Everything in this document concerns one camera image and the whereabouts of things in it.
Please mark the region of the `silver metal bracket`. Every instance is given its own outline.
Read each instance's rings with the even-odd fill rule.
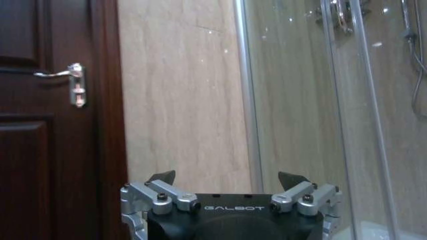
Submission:
[[[277,213],[289,213],[293,210],[293,205],[307,194],[311,194],[315,190],[314,184],[309,181],[303,181],[290,190],[283,193],[274,194],[271,196],[271,209]]]
[[[121,189],[122,222],[129,225],[134,240],[149,240],[147,212],[166,215],[173,211],[173,199],[145,184],[131,183]]]
[[[323,239],[329,240],[342,224],[341,206],[344,193],[331,184],[325,184],[313,194],[298,200],[298,212],[306,216],[323,214]]]
[[[179,210],[194,213],[201,209],[202,205],[197,194],[179,190],[162,180],[151,181],[147,183],[147,186],[157,192],[166,193],[166,195],[173,198]]]
[[[87,80],[86,80],[86,68],[81,63],[75,63],[69,66],[70,75],[70,102],[78,108],[82,108],[87,104]]]

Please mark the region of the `chrome door handle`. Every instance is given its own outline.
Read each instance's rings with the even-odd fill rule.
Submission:
[[[70,102],[78,108],[87,104],[87,84],[86,84],[86,67],[81,63],[74,63],[67,67],[66,71],[58,73],[35,72],[39,78],[54,79],[69,76],[70,80]]]
[[[339,28],[342,29],[342,31],[345,32],[346,35],[350,35],[350,34],[354,33],[354,30],[348,25],[346,0],[334,0],[334,3],[335,3],[335,6],[337,6]]]

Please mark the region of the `wall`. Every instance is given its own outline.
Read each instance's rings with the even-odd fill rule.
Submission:
[[[119,21],[130,180],[250,193],[233,1],[123,0]]]

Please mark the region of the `shower door handle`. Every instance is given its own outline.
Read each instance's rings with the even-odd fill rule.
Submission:
[[[350,35],[354,33],[354,30],[348,25],[348,4],[346,0],[334,0],[337,7],[337,14],[338,14],[338,24],[339,28],[345,32],[346,35]]]

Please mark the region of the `door frame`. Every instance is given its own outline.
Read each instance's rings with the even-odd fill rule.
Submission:
[[[253,192],[265,193],[262,156],[259,142],[259,126],[255,109],[255,93],[250,58],[246,1],[234,0],[235,26],[241,59],[241,84],[243,95],[245,127],[247,140],[249,169]]]
[[[90,0],[95,56],[101,237],[123,239],[121,187],[129,181],[118,0]]]

